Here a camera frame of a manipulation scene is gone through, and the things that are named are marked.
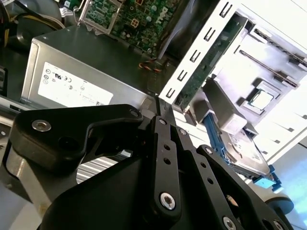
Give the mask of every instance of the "black cable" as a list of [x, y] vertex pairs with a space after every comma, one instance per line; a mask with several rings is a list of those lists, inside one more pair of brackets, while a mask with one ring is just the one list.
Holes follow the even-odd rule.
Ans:
[[25, 5], [23, 5], [21, 2], [19, 2], [18, 0], [15, 0], [14, 1], [14, 4], [16, 4], [16, 6], [19, 6], [21, 9], [23, 9], [24, 11], [26, 11], [28, 14], [32, 15], [32, 16], [35, 16], [36, 18], [40, 19], [40, 20], [43, 20], [43, 21], [46, 21], [46, 19], [39, 15], [38, 13], [30, 10], [29, 8], [27, 8]]
[[[56, 3], [57, 3], [58, 8], [59, 8], [59, 13], [61, 14], [61, 10], [60, 10], [61, 5], [60, 5], [60, 3], [59, 3], [59, 2], [56, 2]], [[65, 25], [65, 17], [61, 17], [61, 23], [63, 23], [63, 25]]]

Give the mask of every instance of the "motherboard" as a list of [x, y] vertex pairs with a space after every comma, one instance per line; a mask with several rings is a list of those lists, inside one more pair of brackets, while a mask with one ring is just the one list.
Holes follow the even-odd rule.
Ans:
[[177, 97], [175, 104], [180, 106], [182, 111], [186, 110], [196, 92], [200, 89], [207, 77], [211, 74], [216, 63], [227, 51], [243, 26], [244, 25], [234, 20], [234, 18], [228, 22], [225, 29], [218, 36], [215, 43], [209, 49], [208, 53], [198, 65], [193, 75]]
[[151, 57], [156, 57], [169, 31], [167, 26], [180, 0], [93, 0], [86, 19], [104, 28], [112, 26], [110, 35], [126, 41]]

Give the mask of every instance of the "metal panel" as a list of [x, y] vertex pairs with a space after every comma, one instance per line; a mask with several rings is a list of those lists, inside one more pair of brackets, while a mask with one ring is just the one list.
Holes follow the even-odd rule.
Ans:
[[291, 0], [243, 0], [238, 11], [307, 53], [307, 41], [301, 31], [307, 12], [302, 7], [305, 6]]
[[145, 98], [151, 98], [147, 94], [147, 78], [138, 68], [142, 57], [105, 35], [95, 36], [84, 26], [32, 41], [22, 102], [41, 108], [64, 107], [37, 93], [45, 62], [111, 92], [114, 96], [110, 104], [138, 108]]
[[[297, 48], [283, 41], [282, 38], [274, 34], [272, 38], [274, 38], [280, 46], [285, 47], [292, 53], [301, 53]], [[216, 80], [229, 99], [236, 105], [238, 111], [255, 126], [277, 105], [277, 103], [283, 100], [283, 97], [291, 91], [291, 87], [277, 81], [271, 72], [242, 55], [240, 50], [244, 50], [246, 53], [249, 53], [255, 59], [261, 61], [275, 71], [282, 70], [296, 82], [301, 81], [305, 77], [306, 72], [289, 63], [288, 55], [282, 53], [277, 48], [259, 42], [250, 35], [244, 38], [237, 52], [231, 56], [228, 63], [216, 77]], [[239, 107], [241, 104], [239, 102], [242, 99], [245, 100], [248, 98], [256, 88], [256, 82], [259, 80], [265, 81], [272, 86], [272, 89], [276, 88], [277, 92], [281, 93], [278, 98], [269, 103], [261, 115], [258, 115], [244, 106]]]
[[169, 79], [159, 97], [172, 104], [180, 91], [187, 83], [193, 72], [205, 57], [218, 35], [224, 29], [229, 19], [233, 16], [238, 6], [238, 1], [220, 0], [208, 21], [195, 38], [192, 46], [182, 59], [181, 63]]

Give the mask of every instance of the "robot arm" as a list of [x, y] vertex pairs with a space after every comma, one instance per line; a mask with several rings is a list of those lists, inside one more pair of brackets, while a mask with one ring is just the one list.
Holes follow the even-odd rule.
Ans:
[[[288, 229], [211, 147], [194, 148], [170, 105], [158, 99], [154, 113], [124, 104], [22, 112], [1, 177], [33, 202], [40, 230]], [[76, 183], [79, 164], [120, 150], [133, 154]]]

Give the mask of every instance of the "metal screw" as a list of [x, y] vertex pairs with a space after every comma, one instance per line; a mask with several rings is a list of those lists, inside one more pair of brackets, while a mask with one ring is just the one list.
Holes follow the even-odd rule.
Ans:
[[166, 125], [166, 121], [165, 120], [163, 120], [163, 119], [159, 119], [159, 121], [160, 121], [160, 123], [162, 123], [163, 125]]
[[228, 230], [236, 230], [235, 223], [228, 217], [223, 217], [223, 223]]
[[130, 110], [130, 113], [133, 115], [133, 116], [139, 116], [137, 112], [133, 111], [133, 110]]
[[48, 121], [36, 120], [32, 122], [32, 128], [39, 132], [47, 132], [51, 129], [51, 125]]
[[168, 193], [162, 193], [160, 195], [160, 201], [163, 207], [168, 210], [173, 210], [175, 208], [175, 200], [174, 198]]
[[279, 230], [283, 230], [283, 227], [280, 225], [280, 223], [278, 223], [277, 221], [273, 221], [275, 226], [279, 229]]
[[180, 131], [180, 132], [181, 132], [181, 134], [182, 134], [182, 135], [184, 135], [184, 136], [187, 134], [187, 132], [186, 132], [186, 131], [184, 131], [183, 129], [180, 129], [179, 131]]
[[207, 153], [212, 154], [211, 149], [209, 149], [209, 148], [205, 148], [205, 150], [206, 150], [206, 152], [207, 152]]

